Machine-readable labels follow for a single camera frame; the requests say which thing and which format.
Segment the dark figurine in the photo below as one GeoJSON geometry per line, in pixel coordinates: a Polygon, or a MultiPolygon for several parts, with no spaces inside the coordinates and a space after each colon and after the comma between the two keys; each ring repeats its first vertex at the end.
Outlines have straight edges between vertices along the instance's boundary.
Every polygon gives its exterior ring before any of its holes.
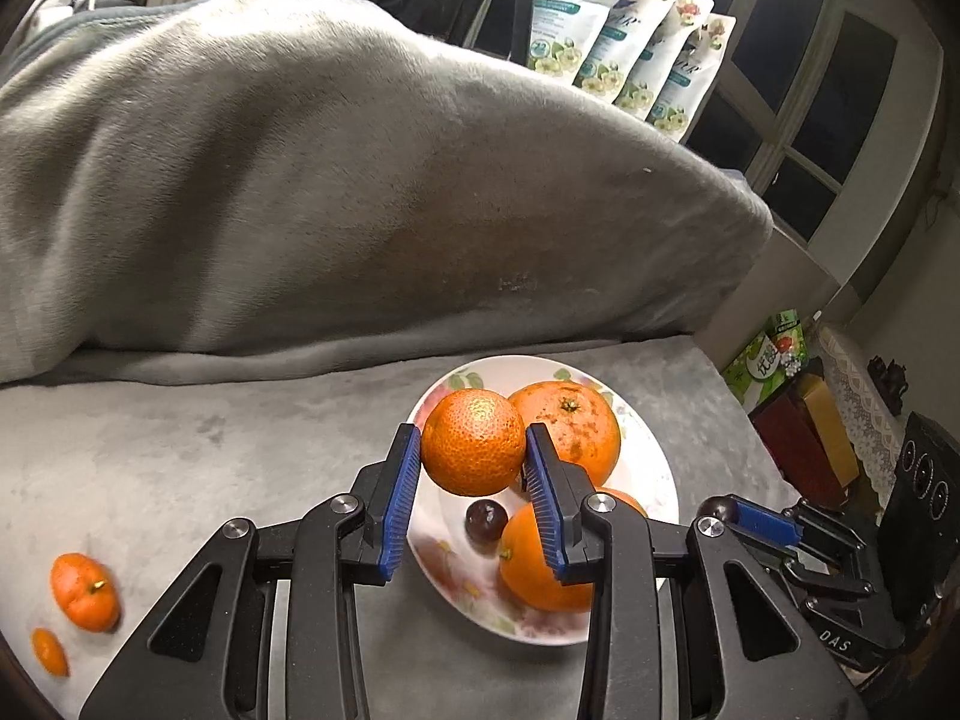
{"type": "Polygon", "coordinates": [[[906,365],[897,365],[893,359],[890,365],[885,365],[877,356],[867,363],[867,372],[891,415],[900,416],[904,410],[904,393],[910,388],[906,381],[906,365]]]}

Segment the lace cloth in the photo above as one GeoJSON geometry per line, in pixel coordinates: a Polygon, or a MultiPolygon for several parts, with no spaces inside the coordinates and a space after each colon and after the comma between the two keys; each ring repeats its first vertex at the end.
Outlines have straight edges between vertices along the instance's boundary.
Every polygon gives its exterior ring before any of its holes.
{"type": "Polygon", "coordinates": [[[808,345],[810,354],[824,361],[824,378],[847,437],[880,498],[880,506],[886,508],[896,482],[905,418],[891,415],[867,373],[865,352],[840,328],[827,323],[815,325],[808,345]]]}

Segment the black speaker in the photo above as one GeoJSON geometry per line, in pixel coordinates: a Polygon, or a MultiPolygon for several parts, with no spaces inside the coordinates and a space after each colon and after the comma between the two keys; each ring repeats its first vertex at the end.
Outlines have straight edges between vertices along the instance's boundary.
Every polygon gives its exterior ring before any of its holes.
{"type": "Polygon", "coordinates": [[[877,548],[894,617],[908,635],[922,630],[960,555],[960,446],[916,412],[907,420],[877,548]]]}

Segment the floral plate pattern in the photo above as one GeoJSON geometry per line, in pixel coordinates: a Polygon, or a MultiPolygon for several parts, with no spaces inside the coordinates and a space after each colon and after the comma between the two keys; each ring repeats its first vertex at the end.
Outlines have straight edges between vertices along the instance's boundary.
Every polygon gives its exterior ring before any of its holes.
{"type": "MultiPolygon", "coordinates": [[[[464,388],[486,388],[510,395],[522,386],[549,379],[572,380],[596,389],[611,405],[620,426],[620,459],[606,487],[640,501],[652,519],[679,521],[677,488],[664,452],[637,413],[610,388],[581,370],[542,357],[486,357],[456,368],[419,399],[408,421],[419,428],[443,396],[464,388]]],[[[493,495],[513,515],[525,503],[512,490],[493,495]]],[[[496,551],[477,551],[467,540],[464,515],[475,500],[451,495],[425,471],[416,489],[407,541],[430,584],[464,616],[510,640],[544,646],[587,641],[589,613],[548,613],[527,607],[503,586],[496,551]]]]}

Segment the navel orange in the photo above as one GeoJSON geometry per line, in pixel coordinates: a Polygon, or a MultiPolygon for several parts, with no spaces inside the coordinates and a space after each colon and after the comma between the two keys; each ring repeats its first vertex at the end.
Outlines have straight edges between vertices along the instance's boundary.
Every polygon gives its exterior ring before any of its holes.
{"type": "Polygon", "coordinates": [[[523,420],[509,400],[489,389],[458,389],[426,419],[421,462],[448,493],[482,497],[517,477],[526,446],[523,420]]]}
{"type": "Polygon", "coordinates": [[[598,392],[572,381],[537,382],[510,396],[524,426],[543,422],[557,456],[602,485],[620,457],[620,426],[598,392]]]}
{"type": "MultiPolygon", "coordinates": [[[[646,514],[640,503],[620,490],[599,488],[646,514]]],[[[536,529],[534,505],[528,503],[510,518],[500,537],[500,577],[523,603],[543,611],[588,611],[592,584],[560,584],[546,565],[536,529]]]]}

